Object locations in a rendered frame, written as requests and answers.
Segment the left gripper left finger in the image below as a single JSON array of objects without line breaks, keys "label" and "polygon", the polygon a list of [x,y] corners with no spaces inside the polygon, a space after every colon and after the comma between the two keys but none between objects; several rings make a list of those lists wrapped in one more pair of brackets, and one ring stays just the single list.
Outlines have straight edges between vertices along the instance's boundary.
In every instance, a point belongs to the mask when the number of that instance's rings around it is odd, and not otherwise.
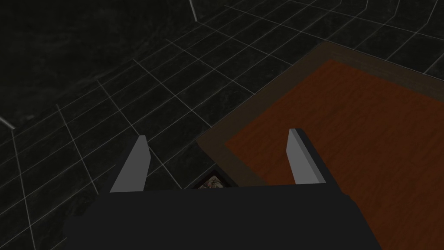
[{"label": "left gripper left finger", "polygon": [[100,193],[144,190],[151,153],[145,135],[132,137],[123,150]]}]

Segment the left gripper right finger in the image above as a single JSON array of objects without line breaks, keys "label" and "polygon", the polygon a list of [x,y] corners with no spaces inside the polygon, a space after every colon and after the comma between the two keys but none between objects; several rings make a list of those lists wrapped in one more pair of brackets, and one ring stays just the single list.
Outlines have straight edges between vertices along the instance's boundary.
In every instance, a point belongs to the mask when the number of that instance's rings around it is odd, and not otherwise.
[{"label": "left gripper right finger", "polygon": [[303,129],[289,129],[286,154],[295,184],[338,185]]}]

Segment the brown wooden table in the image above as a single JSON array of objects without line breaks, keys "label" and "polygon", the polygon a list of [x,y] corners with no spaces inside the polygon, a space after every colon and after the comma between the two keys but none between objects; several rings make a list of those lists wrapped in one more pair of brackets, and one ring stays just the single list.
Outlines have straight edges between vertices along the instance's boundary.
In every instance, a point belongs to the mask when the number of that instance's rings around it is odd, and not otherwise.
[{"label": "brown wooden table", "polygon": [[444,81],[324,42],[197,143],[239,186],[293,184],[292,128],[383,250],[444,250]]}]

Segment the small patterned square object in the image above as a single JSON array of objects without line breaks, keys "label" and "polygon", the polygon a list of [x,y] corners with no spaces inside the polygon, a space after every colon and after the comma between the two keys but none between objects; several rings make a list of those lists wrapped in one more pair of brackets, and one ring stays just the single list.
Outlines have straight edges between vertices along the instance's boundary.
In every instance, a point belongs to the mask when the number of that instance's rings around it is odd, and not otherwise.
[{"label": "small patterned square object", "polygon": [[214,169],[192,186],[192,189],[233,188],[238,185],[222,170]]}]

